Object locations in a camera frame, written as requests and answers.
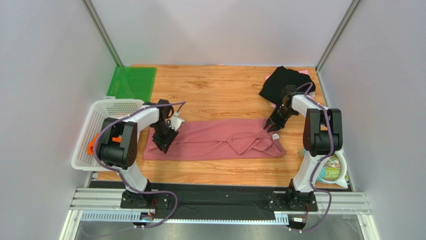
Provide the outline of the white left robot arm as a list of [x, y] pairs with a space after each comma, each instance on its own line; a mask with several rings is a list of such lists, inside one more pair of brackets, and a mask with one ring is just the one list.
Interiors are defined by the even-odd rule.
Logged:
[[174, 113], [174, 104], [160, 99], [157, 103], [143, 103], [124, 117], [104, 120], [93, 141], [93, 156], [100, 166], [117, 173], [128, 193], [145, 196], [151, 192], [149, 180], [136, 163], [140, 132], [148, 127], [154, 129], [154, 145], [167, 153], [179, 134], [178, 125], [172, 121]]

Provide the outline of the pink folded t-shirt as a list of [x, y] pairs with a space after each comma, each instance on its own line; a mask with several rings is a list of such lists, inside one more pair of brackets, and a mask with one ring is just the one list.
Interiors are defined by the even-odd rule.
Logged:
[[313, 83], [313, 86], [309, 91], [309, 95], [312, 97], [315, 97], [316, 95], [316, 85], [307, 69], [293, 70], [280, 66], [277, 67], [271, 75], [266, 76], [264, 81], [265, 83], [261, 90], [262, 94], [259, 93], [259, 95], [269, 101], [271, 109], [276, 106], [275, 102], [278, 100], [282, 88], [287, 85], [295, 85], [298, 88], [303, 84]]

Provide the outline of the white plastic laundry basket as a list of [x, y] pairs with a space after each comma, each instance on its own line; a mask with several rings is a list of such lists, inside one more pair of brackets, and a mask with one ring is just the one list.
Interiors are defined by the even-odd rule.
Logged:
[[105, 172], [94, 156], [88, 153], [88, 146], [103, 126], [106, 118], [119, 119], [138, 110], [144, 101], [140, 99], [103, 99], [94, 102], [89, 109], [74, 150], [71, 166], [75, 170]]

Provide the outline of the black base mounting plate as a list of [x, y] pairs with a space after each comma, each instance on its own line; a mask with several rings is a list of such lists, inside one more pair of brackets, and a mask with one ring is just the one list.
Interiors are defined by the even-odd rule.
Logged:
[[315, 196], [312, 203], [287, 204], [286, 187], [235, 186], [152, 183], [156, 202], [155, 217], [271, 220], [275, 212], [314, 213], [318, 211]]

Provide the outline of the aluminium frame rail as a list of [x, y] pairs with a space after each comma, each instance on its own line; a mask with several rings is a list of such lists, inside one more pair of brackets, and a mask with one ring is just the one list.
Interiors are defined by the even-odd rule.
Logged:
[[377, 240], [373, 215], [363, 192], [331, 190], [314, 194], [317, 212], [276, 211], [287, 214], [288, 225], [157, 223], [82, 221], [83, 211], [142, 212], [149, 220], [157, 214], [157, 203], [141, 207], [129, 203], [122, 208], [124, 186], [118, 181], [94, 181], [76, 189], [60, 238], [73, 239], [183, 239], [183, 240]]

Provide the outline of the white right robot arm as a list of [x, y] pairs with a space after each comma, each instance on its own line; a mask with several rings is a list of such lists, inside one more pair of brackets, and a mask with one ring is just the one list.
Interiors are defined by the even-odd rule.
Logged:
[[313, 202], [315, 183], [321, 169], [343, 147], [342, 112], [321, 105], [294, 85], [283, 88], [281, 103], [275, 105], [264, 129], [279, 131], [290, 117], [297, 115], [305, 118], [302, 138], [305, 154], [286, 193], [285, 202], [293, 205]]

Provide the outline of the green plastic folder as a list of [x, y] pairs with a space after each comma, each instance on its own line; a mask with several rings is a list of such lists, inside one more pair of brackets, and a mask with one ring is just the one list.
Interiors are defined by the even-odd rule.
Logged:
[[151, 100], [156, 67], [117, 66], [106, 96], [115, 99]]

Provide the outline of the orange t-shirt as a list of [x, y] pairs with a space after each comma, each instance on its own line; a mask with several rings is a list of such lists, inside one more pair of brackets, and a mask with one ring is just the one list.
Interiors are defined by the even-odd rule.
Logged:
[[[94, 145], [95, 145], [95, 140], [97, 139], [98, 135], [99, 135], [99, 133], [97, 133], [97, 134], [94, 136], [93, 140], [92, 140], [92, 141], [88, 144], [88, 146], [87, 146], [86, 151], [87, 151], [87, 153], [88, 153], [89, 155], [93, 155], [93, 154], [94, 154]], [[111, 139], [113, 142], [121, 143], [121, 141], [122, 141], [122, 136], [121, 136], [121, 135], [119, 135], [118, 137], [114, 137], [114, 136], [112, 136], [110, 139]]]

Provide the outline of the black folded t-shirt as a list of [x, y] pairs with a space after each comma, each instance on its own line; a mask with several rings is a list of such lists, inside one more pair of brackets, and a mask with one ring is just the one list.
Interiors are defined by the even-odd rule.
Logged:
[[310, 83], [312, 83], [312, 87], [309, 93], [315, 92], [316, 85], [307, 73], [280, 66], [266, 78], [259, 95], [272, 104], [278, 105], [282, 102], [283, 88], [296, 86], [304, 93], [308, 90]]

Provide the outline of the dusty red t-shirt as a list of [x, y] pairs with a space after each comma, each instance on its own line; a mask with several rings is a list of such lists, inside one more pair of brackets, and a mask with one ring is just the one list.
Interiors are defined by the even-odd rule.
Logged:
[[208, 161], [275, 158], [286, 154], [276, 132], [263, 129], [266, 119], [222, 119], [185, 122], [167, 153], [152, 139], [147, 141], [144, 160]]

